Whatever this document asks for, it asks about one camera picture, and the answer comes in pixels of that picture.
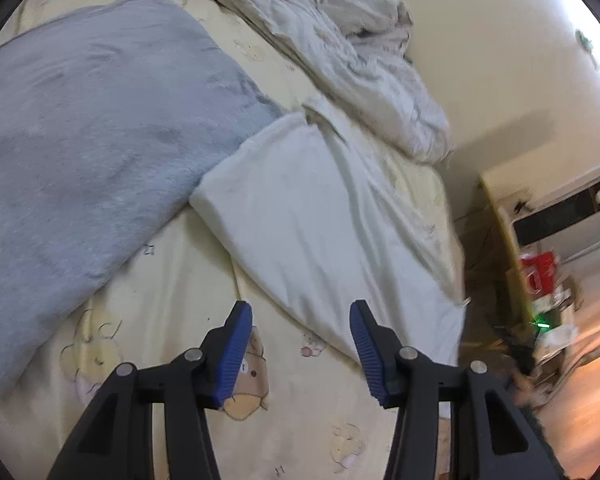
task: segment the bed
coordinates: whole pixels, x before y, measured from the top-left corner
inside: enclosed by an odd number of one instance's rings
[[[24,0],[0,44],[70,10],[112,1]],[[213,0],[173,1],[283,109],[298,109],[316,93],[303,70],[230,10]],[[430,227],[444,271],[462,297],[462,251],[440,177],[346,120],[360,149],[380,162],[390,186]],[[280,309],[190,206],[62,324],[14,391],[0,399],[0,458],[13,477],[46,477],[85,405],[118,364],[170,361],[222,324],[236,300],[251,304],[257,329],[241,369],[243,390],[224,412],[208,414],[222,478],[380,478],[396,412],[378,406],[355,362]],[[155,475],[165,479],[164,423],[154,410]],[[448,420],[440,425],[443,472]]]

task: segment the wall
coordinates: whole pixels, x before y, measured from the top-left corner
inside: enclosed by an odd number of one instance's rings
[[[575,37],[597,23],[580,0],[404,1],[410,57],[458,147],[442,170],[455,218],[480,172],[497,197],[538,199],[600,164],[600,71]]]
[[[577,312],[581,338],[600,331],[600,248],[562,266],[565,274],[576,276],[584,306]]]

